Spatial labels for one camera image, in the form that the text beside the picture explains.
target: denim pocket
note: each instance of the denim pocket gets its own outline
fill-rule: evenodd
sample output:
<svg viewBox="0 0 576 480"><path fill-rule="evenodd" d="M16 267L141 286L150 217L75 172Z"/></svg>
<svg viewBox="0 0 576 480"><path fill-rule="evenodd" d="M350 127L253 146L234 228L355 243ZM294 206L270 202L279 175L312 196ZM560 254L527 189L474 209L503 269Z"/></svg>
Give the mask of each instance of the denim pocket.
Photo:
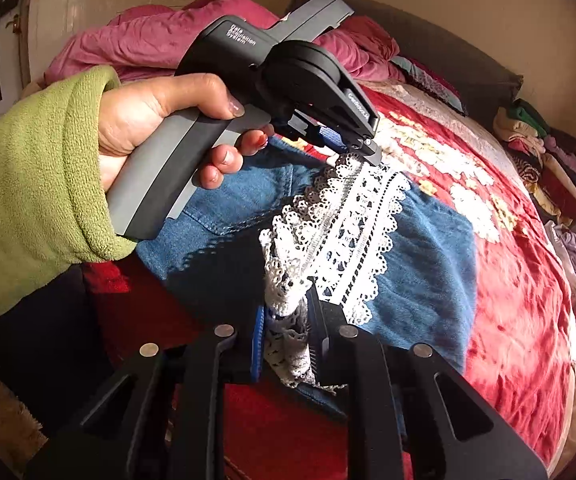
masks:
<svg viewBox="0 0 576 480"><path fill-rule="evenodd" d="M238 173L225 175L218 189L195 191L182 214L216 235L240 231L276 214L312 182L322 163L280 140L270 141L264 150L244 158Z"/></svg>

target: crochet lace fabric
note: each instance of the crochet lace fabric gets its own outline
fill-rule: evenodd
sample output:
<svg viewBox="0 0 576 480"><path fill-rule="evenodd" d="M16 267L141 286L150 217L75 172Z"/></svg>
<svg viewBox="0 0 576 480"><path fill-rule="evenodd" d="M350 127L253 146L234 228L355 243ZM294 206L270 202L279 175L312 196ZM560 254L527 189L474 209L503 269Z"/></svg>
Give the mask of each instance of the crochet lace fabric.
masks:
<svg viewBox="0 0 576 480"><path fill-rule="evenodd" d="M342 155L274 217L272 229L261 232L265 358L284 384L316 384L306 333L309 278L319 298L341 305L348 323L361 325L372 317L366 302L377 296L375 276L386 271L388 233L397 228L394 215L408 189L395 168Z"/></svg>

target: finger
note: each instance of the finger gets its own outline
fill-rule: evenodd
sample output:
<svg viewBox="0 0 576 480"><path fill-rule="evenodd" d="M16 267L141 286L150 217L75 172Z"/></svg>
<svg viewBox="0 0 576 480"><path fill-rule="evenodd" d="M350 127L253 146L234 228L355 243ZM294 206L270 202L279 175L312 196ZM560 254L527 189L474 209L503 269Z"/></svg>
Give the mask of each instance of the finger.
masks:
<svg viewBox="0 0 576 480"><path fill-rule="evenodd" d="M254 155L268 145L268 138L274 135L274 128L267 124L261 130L248 130L237 140L239 152L244 156Z"/></svg>
<svg viewBox="0 0 576 480"><path fill-rule="evenodd" d="M239 150L228 144L220 144L210 150L210 162L223 174L237 173L244 164Z"/></svg>
<svg viewBox="0 0 576 480"><path fill-rule="evenodd" d="M149 86L162 117L194 106L214 119L228 120L244 114L243 105L230 95L221 78L214 74L157 77L139 84Z"/></svg>
<svg viewBox="0 0 576 480"><path fill-rule="evenodd" d="M199 183L204 189L217 189L223 182L223 174L212 164L206 164L198 173Z"/></svg>

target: black pants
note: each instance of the black pants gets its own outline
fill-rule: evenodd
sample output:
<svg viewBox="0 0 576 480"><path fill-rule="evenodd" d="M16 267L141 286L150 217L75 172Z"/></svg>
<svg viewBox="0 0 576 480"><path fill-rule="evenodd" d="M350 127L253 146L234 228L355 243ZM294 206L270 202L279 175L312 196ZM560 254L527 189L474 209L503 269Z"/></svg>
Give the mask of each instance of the black pants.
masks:
<svg viewBox="0 0 576 480"><path fill-rule="evenodd" d="M81 268L0 316L0 380L52 436L113 372Z"/></svg>

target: black stripe on handle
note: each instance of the black stripe on handle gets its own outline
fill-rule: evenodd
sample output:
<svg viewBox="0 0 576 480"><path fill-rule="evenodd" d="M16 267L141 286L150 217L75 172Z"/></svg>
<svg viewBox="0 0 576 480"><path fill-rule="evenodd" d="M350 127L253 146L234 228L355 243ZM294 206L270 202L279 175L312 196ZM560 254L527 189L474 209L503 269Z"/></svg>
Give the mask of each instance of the black stripe on handle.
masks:
<svg viewBox="0 0 576 480"><path fill-rule="evenodd" d="M199 114L143 197L126 229L126 237L137 240L157 237L179 194L229 124L230 121Z"/></svg>

